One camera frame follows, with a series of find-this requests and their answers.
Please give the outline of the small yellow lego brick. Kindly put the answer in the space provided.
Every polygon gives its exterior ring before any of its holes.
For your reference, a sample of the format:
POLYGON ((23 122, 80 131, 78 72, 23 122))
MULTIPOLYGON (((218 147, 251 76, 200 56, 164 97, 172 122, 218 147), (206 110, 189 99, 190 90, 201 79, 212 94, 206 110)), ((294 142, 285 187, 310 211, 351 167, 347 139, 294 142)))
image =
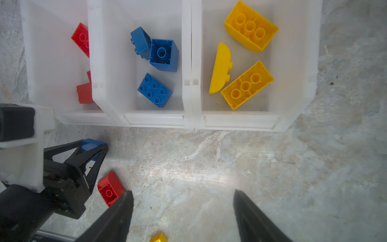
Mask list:
POLYGON ((149 242, 168 242, 168 240, 164 233, 160 232, 159 234, 152 237, 149 242))

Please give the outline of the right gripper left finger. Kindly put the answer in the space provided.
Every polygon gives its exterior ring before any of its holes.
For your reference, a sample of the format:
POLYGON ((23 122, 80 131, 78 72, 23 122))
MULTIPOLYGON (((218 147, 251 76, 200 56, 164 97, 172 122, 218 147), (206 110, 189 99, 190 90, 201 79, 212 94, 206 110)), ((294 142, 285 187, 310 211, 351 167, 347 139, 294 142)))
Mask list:
POLYGON ((134 209, 132 191, 125 191, 76 241, 125 242, 134 209))

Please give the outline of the blue square lego brick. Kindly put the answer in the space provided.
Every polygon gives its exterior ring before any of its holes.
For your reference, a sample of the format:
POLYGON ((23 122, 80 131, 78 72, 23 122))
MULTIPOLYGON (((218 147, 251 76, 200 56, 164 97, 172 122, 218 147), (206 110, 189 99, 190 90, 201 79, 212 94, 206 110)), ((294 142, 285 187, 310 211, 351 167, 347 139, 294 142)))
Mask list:
POLYGON ((148 98, 158 108, 163 108, 170 99, 173 91, 147 73, 138 87, 138 91, 148 98))

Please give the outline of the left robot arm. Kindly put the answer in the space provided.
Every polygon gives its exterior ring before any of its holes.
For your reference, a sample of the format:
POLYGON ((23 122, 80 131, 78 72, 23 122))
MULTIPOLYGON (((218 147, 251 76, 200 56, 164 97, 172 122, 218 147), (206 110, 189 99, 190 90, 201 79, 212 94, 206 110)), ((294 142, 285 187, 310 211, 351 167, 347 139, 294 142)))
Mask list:
POLYGON ((45 148, 40 175, 45 188, 41 193, 21 185, 8 185, 1 192, 2 242, 30 241, 54 213, 73 219, 81 217, 108 153, 104 142, 83 149, 93 142, 79 140, 45 148))

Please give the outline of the small red lego brick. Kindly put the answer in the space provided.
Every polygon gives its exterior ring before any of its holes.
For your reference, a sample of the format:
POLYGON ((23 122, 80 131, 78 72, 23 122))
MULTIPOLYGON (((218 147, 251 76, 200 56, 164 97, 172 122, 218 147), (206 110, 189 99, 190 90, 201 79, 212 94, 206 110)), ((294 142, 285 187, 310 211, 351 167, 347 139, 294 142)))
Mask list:
POLYGON ((93 103, 92 98, 92 84, 85 83, 82 85, 78 85, 76 87, 78 94, 78 101, 80 104, 90 104, 93 103))

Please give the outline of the yellow curved lego brick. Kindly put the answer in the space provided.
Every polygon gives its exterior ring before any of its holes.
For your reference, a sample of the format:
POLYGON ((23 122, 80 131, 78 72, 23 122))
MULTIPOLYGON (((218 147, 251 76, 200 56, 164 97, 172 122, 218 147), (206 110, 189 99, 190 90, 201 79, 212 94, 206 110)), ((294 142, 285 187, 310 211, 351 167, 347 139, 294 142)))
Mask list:
POLYGON ((217 49, 217 55, 209 88, 210 94, 219 92, 224 87, 224 85, 229 82, 229 72, 231 71, 232 67, 233 62, 231 61, 231 51, 226 44, 220 42, 217 49))

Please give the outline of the red curved lego brick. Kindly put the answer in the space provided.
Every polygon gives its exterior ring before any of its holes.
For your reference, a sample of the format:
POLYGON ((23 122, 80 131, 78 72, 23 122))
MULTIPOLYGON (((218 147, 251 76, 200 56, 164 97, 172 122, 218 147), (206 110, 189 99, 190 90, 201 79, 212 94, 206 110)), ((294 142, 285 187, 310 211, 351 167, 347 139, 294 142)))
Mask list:
POLYGON ((98 181, 97 188, 108 207, 125 192, 113 170, 98 181))

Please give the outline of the dark blue lego brick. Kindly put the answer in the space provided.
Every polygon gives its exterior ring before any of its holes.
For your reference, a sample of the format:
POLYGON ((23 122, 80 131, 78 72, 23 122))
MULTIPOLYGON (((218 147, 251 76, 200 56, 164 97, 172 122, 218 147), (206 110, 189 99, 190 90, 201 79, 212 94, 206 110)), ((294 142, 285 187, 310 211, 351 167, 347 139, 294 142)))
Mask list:
POLYGON ((146 60, 150 59, 151 38, 142 27, 131 32, 131 42, 135 46, 135 53, 146 60))

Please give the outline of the yellow long lego brick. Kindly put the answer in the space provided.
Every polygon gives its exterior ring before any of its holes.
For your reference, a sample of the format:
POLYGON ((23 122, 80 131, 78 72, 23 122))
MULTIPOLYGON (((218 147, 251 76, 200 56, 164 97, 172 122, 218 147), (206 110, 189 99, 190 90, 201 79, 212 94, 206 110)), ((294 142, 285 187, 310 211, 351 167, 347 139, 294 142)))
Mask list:
POLYGON ((234 111, 273 81, 265 65, 258 61, 225 87, 221 94, 234 111))
POLYGON ((279 30, 242 1, 237 2, 224 26, 231 37, 253 52, 262 52, 279 30))

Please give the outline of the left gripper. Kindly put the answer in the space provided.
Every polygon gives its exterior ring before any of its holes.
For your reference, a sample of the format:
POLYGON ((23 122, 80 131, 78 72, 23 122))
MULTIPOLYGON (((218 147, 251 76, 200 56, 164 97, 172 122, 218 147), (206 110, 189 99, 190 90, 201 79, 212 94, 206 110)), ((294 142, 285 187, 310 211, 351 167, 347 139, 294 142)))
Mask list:
POLYGON ((91 160, 97 154, 105 158, 108 145, 81 153, 82 140, 44 148, 43 184, 54 198, 54 212, 79 219, 85 212, 85 203, 93 193, 103 162, 91 160), (75 149, 64 162, 53 161, 55 155, 75 149))

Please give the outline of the blue tall lego brick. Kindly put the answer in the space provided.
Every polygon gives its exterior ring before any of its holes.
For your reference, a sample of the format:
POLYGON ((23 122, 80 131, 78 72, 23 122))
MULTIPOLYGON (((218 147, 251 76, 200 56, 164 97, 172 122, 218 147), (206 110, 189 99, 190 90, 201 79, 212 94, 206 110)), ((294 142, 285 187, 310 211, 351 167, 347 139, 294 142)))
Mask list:
POLYGON ((150 64, 160 71, 177 72, 179 50, 173 40, 152 39, 150 64))

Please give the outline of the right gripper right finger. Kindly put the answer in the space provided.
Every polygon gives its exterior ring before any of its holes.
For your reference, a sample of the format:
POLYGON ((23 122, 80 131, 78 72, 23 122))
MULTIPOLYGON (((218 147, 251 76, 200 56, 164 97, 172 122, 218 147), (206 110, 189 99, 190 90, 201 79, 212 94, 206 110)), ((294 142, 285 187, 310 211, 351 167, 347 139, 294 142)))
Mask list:
POLYGON ((241 190, 235 190, 233 207, 242 242, 292 242, 241 190))

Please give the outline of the red long lego brick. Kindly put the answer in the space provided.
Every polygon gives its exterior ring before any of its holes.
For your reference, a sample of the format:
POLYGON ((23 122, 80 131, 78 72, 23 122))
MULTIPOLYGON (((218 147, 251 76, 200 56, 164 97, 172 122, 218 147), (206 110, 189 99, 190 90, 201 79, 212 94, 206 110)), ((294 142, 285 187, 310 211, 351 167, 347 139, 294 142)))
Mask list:
POLYGON ((88 72, 87 72, 87 77, 88 77, 89 82, 92 83, 92 80, 91 80, 91 71, 88 71, 88 72))

